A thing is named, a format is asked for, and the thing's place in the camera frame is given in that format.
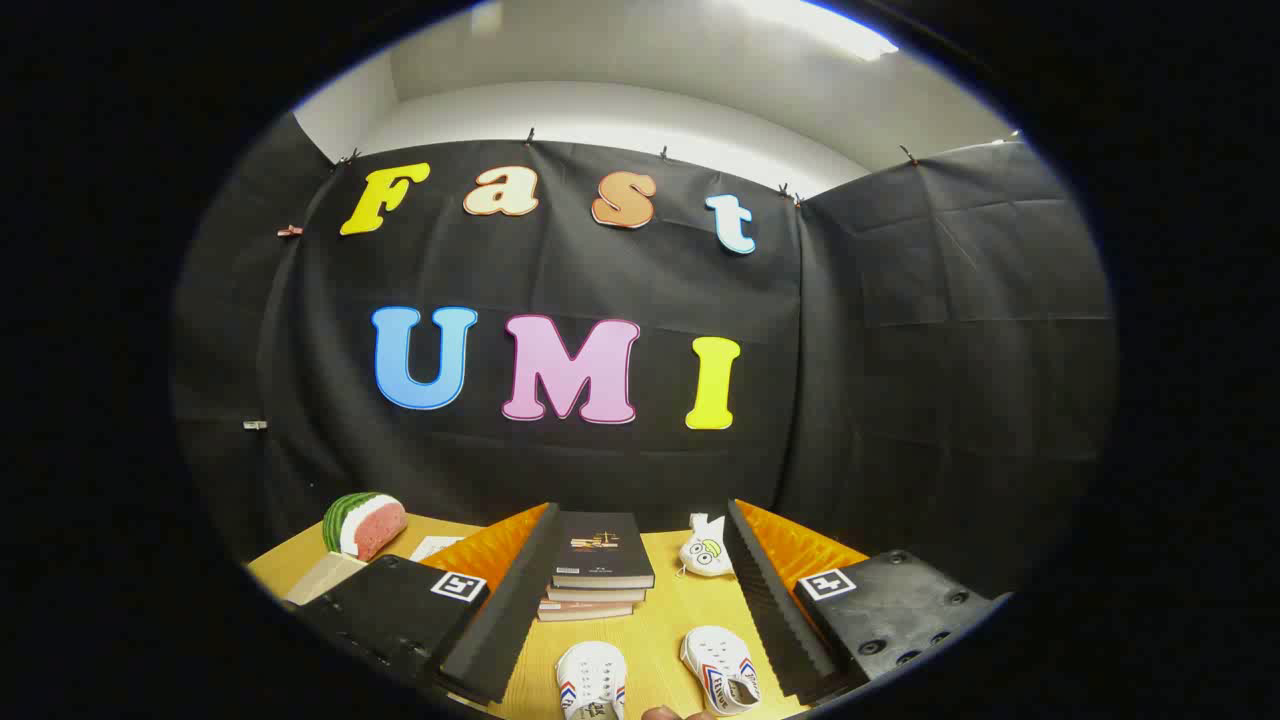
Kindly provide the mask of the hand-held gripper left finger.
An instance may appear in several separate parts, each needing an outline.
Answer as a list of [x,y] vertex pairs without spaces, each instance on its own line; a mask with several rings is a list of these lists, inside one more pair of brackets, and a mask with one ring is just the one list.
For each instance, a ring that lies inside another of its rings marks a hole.
[[384,555],[302,603],[298,618],[404,685],[499,702],[559,530],[559,505],[540,503],[421,561]]

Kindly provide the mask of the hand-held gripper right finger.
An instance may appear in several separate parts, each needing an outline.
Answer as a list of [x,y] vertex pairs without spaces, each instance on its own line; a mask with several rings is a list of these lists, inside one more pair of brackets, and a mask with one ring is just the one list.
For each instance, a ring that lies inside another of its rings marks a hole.
[[906,550],[865,555],[741,500],[733,571],[781,691],[820,706],[941,655],[1006,605]]

